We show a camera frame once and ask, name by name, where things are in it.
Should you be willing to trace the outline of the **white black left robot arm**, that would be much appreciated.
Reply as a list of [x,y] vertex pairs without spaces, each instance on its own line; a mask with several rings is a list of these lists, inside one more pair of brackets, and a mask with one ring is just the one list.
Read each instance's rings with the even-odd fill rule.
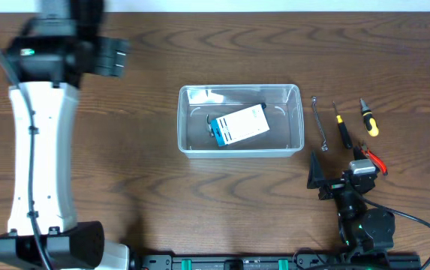
[[81,222],[71,190],[71,140],[85,74],[120,77],[126,40],[101,37],[104,2],[43,1],[0,65],[15,124],[15,184],[0,263],[19,269],[129,269],[128,246]]

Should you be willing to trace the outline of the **slim black yellow screwdriver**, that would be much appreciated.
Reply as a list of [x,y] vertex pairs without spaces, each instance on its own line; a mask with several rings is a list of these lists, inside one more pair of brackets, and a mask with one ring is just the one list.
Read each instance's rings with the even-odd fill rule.
[[353,143],[352,143],[352,140],[350,138],[350,134],[348,132],[346,124],[344,123],[344,120],[341,117],[341,114],[338,112],[337,107],[336,107],[334,101],[332,101],[332,105],[333,105],[333,108],[334,108],[334,111],[335,111],[337,125],[338,125],[338,130],[339,130],[339,133],[340,133],[340,136],[341,136],[342,144],[343,144],[343,146],[346,149],[352,149],[353,148]]

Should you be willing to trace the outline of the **white blue screwdriver bit box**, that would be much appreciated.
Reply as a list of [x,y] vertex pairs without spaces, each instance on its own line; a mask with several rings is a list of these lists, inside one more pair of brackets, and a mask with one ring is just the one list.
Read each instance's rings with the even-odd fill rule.
[[228,146],[270,130],[260,104],[210,120],[217,144]]

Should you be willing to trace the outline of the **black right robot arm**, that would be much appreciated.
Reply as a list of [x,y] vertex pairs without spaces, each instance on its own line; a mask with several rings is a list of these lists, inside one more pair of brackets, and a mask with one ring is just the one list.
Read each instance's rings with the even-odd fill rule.
[[314,152],[310,157],[308,189],[317,189],[320,200],[334,200],[338,212],[338,230],[346,244],[341,257],[345,262],[360,260],[369,254],[382,254],[393,248],[395,217],[380,208],[368,208],[363,195],[375,187],[379,169],[353,150],[354,160],[338,178],[328,179]]

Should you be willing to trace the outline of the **small black red hammer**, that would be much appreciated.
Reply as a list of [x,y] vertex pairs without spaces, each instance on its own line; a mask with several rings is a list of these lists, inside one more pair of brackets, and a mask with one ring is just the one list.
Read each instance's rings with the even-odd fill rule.
[[[266,103],[260,103],[260,105],[262,107],[262,110],[265,110]],[[212,127],[211,127],[211,122],[209,120],[209,114],[206,115],[206,127],[207,127],[207,130],[209,132],[209,136],[211,138],[215,137],[214,131],[213,131]]]

